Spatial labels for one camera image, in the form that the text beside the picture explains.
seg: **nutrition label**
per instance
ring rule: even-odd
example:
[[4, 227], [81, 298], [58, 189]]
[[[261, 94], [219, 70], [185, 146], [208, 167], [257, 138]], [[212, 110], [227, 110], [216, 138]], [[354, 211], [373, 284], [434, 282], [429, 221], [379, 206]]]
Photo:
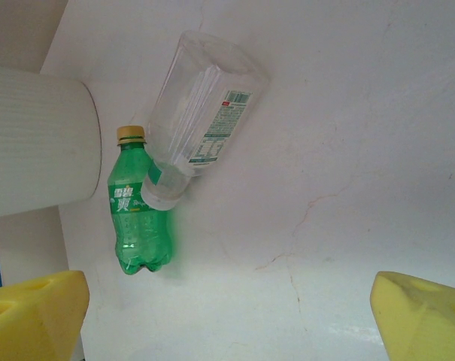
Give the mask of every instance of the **nutrition label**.
[[201, 168], [217, 160], [224, 144], [244, 113], [251, 94], [239, 91], [227, 92], [214, 121], [189, 163], [196, 168]]

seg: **bottle label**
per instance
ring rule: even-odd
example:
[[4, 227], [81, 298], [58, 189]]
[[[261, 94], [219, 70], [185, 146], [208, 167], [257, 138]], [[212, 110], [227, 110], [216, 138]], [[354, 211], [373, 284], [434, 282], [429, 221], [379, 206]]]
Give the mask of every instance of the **bottle label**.
[[204, 168], [215, 162], [227, 139], [244, 113], [252, 93], [230, 90], [227, 92], [219, 111], [200, 145], [190, 158], [194, 168]]
[[147, 173], [149, 175], [149, 179], [152, 182], [154, 186], [159, 183], [160, 176], [162, 175], [162, 171], [157, 167], [155, 162], [152, 162], [152, 165], [149, 168], [149, 172]]
[[146, 205], [142, 199], [141, 188], [142, 182], [109, 186], [110, 212], [112, 214], [125, 214], [151, 210], [152, 208]]

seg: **crack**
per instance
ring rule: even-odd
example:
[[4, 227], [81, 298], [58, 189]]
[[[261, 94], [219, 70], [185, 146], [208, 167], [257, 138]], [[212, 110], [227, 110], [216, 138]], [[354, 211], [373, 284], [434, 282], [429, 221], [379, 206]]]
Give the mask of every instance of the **crack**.
[[265, 265], [260, 265], [259, 267], [256, 267], [254, 271], [259, 271], [261, 269], [269, 267], [272, 263], [280, 259], [281, 257], [290, 257], [294, 256], [294, 253], [281, 253], [280, 255], [274, 257], [270, 262], [266, 263]]
[[202, 4], [200, 5], [200, 25], [199, 25], [199, 31], [201, 31], [202, 26], [204, 25], [204, 20], [205, 20], [205, 13], [204, 13], [204, 6], [207, 4], [208, 0], [204, 0]]
[[349, 182], [349, 184], [347, 186], [345, 186], [344, 188], [342, 188], [339, 192], [337, 193], [332, 193], [332, 194], [327, 194], [325, 196], [319, 196], [317, 197], [316, 199], [313, 199], [312, 201], [309, 201], [308, 203], [308, 209], [305, 210], [305, 214], [304, 214], [304, 217], [302, 218], [302, 220], [296, 224], [296, 226], [294, 227], [294, 230], [293, 230], [293, 233], [292, 233], [292, 236], [293, 237], [296, 237], [296, 235], [299, 233], [299, 230], [300, 230], [300, 227], [302, 226], [303, 223], [307, 222], [308, 219], [309, 219], [309, 213], [311, 211], [312, 208], [315, 207], [315, 205], [319, 202], [319, 201], [322, 201], [323, 199], [327, 199], [327, 198], [333, 198], [333, 197], [337, 197], [339, 196], [339, 194], [341, 194], [342, 192], [344, 192], [351, 184], [351, 181]]
[[243, 347], [249, 347], [248, 344], [243, 344], [242, 342], [231, 342], [230, 345], [226, 348], [226, 350], [224, 351], [223, 355], [220, 357], [219, 361], [222, 361], [223, 359], [226, 358], [227, 356], [227, 353], [229, 352], [229, 350], [234, 346], [234, 345], [239, 345], [239, 346], [243, 346]]
[[371, 80], [369, 79], [369, 81], [368, 81], [368, 89], [367, 89], [366, 95], [365, 95], [365, 99], [368, 102], [368, 106], [369, 106], [369, 118], [368, 118], [368, 121], [370, 121], [372, 118], [374, 118], [374, 115], [375, 115], [374, 109], [372, 107], [372, 101], [371, 101], [371, 87], [372, 87]]
[[302, 316], [302, 310], [301, 310], [301, 296], [299, 295], [299, 291], [297, 290], [296, 284], [294, 283], [294, 278], [293, 278], [293, 273], [290, 271], [289, 264], [287, 264], [287, 271], [289, 272], [289, 277], [290, 277], [290, 284], [294, 289], [294, 292], [296, 293], [296, 298], [297, 298], [297, 310], [299, 312], [299, 316], [301, 317], [302, 321], [302, 328], [307, 332], [308, 329], [306, 326], [304, 326], [304, 317]]
[[134, 123], [134, 119], [137, 117], [137, 111], [135, 111], [134, 115], [132, 115], [132, 118], [129, 121], [129, 125], [131, 126]]
[[390, 5], [390, 13], [387, 15], [387, 23], [386, 26], [384, 27], [383, 34], [381, 35], [381, 45], [384, 45], [384, 39], [386, 38], [386, 34], [391, 29], [391, 25], [395, 20], [394, 12], [395, 9], [398, 7], [398, 2], [399, 0], [394, 0]]
[[232, 263], [234, 263], [235, 265], [239, 265], [235, 259], [233, 259], [231, 257], [231, 255], [229, 254], [229, 252], [227, 252], [227, 249], [226, 249], [226, 245], [224, 244], [224, 242], [222, 242], [222, 240], [219, 240], [219, 245], [220, 245], [220, 249], [222, 250], [222, 252], [224, 253], [224, 255], [226, 256], [227, 259], [229, 259]]

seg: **bottle neck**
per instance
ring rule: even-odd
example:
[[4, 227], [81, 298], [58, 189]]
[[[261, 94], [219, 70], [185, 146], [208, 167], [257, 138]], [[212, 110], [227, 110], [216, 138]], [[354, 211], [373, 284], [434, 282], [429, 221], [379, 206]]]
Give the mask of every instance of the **bottle neck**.
[[143, 141], [133, 141], [132, 143], [125, 143], [120, 145], [120, 151], [124, 150], [131, 150], [135, 148], [142, 148], [144, 149], [144, 142]]

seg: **green bottle label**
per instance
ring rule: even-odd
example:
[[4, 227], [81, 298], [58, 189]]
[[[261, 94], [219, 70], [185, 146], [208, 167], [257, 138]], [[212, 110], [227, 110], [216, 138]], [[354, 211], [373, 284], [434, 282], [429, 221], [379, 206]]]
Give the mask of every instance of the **green bottle label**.
[[109, 186], [110, 212], [125, 214], [150, 211], [152, 208], [145, 204], [140, 194], [141, 188], [142, 182]]
[[155, 165], [155, 162], [152, 162], [152, 165], [149, 168], [149, 178], [150, 181], [154, 186], [159, 183], [160, 176], [162, 175], [162, 171]]

